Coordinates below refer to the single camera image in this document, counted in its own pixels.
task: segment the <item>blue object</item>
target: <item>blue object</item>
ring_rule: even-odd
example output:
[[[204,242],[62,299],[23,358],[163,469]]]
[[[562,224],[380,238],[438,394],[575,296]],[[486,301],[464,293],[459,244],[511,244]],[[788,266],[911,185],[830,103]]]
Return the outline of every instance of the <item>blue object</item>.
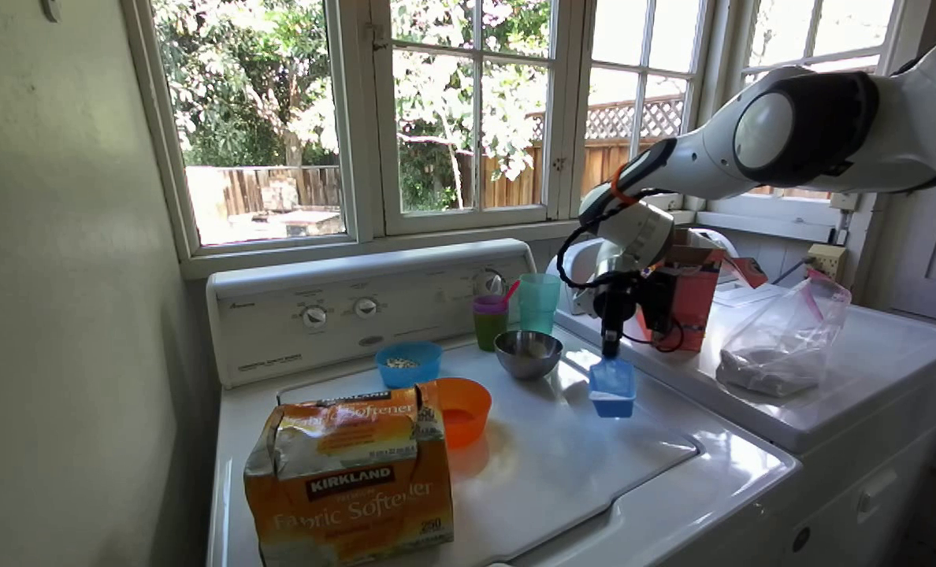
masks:
[[[414,388],[438,377],[442,347],[438,342],[393,342],[374,353],[374,369],[389,391]]]
[[[625,358],[605,358],[591,369],[591,399],[605,418],[626,418],[633,409],[633,369]]]

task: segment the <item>white appliance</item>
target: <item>white appliance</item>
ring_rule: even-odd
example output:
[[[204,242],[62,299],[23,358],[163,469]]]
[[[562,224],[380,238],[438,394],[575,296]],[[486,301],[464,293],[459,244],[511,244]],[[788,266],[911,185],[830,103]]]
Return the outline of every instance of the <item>white appliance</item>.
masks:
[[[533,272],[516,238],[374,251],[208,279],[222,377],[212,567],[260,563],[247,456],[278,397],[382,391],[371,353],[442,339],[442,370],[483,380],[486,439],[452,453],[453,540],[389,563],[703,563],[703,540],[755,538],[797,458],[746,428],[640,380],[637,418],[598,418],[598,347],[559,328],[563,363],[520,383],[474,342],[474,284]]]
[[[567,254],[567,272],[595,272],[595,238]],[[936,444],[936,324],[853,304],[830,357],[825,380],[768,402],[715,380],[720,350],[778,290],[715,290],[701,353],[656,353],[625,339],[625,358],[652,383],[701,399],[726,418],[792,450],[802,473],[766,502],[763,538],[713,546],[713,558],[750,563],[887,563],[906,507]],[[598,317],[567,301],[562,324],[595,339]]]

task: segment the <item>clear plastic bag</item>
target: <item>clear plastic bag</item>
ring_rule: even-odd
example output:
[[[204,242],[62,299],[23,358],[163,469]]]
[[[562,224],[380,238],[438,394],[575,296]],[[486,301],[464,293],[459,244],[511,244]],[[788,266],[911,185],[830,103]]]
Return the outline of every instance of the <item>clear plastic bag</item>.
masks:
[[[715,377],[777,399],[821,388],[847,304],[847,287],[811,273],[728,339],[720,353]]]

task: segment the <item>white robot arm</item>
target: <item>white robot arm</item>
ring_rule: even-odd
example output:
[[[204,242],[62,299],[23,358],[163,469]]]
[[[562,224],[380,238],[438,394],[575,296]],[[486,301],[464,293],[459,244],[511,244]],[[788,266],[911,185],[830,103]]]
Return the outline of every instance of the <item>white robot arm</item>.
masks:
[[[777,68],[734,93],[701,130],[664,137],[625,164],[582,201],[581,229],[563,238],[559,272],[595,290],[605,357],[640,301],[642,279],[688,229],[640,203],[652,193],[721,198],[757,185],[830,193],[908,193],[936,185],[936,46],[894,75]],[[612,242],[612,263],[594,284],[563,273],[581,233]]]

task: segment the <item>orange cup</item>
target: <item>orange cup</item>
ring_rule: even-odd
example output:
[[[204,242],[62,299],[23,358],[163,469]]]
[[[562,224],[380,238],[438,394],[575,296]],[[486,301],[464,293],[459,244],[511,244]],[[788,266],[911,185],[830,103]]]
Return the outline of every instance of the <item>orange cup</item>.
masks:
[[[438,377],[429,383],[429,391],[442,409],[446,448],[457,450],[479,441],[493,409],[490,388],[470,377]]]

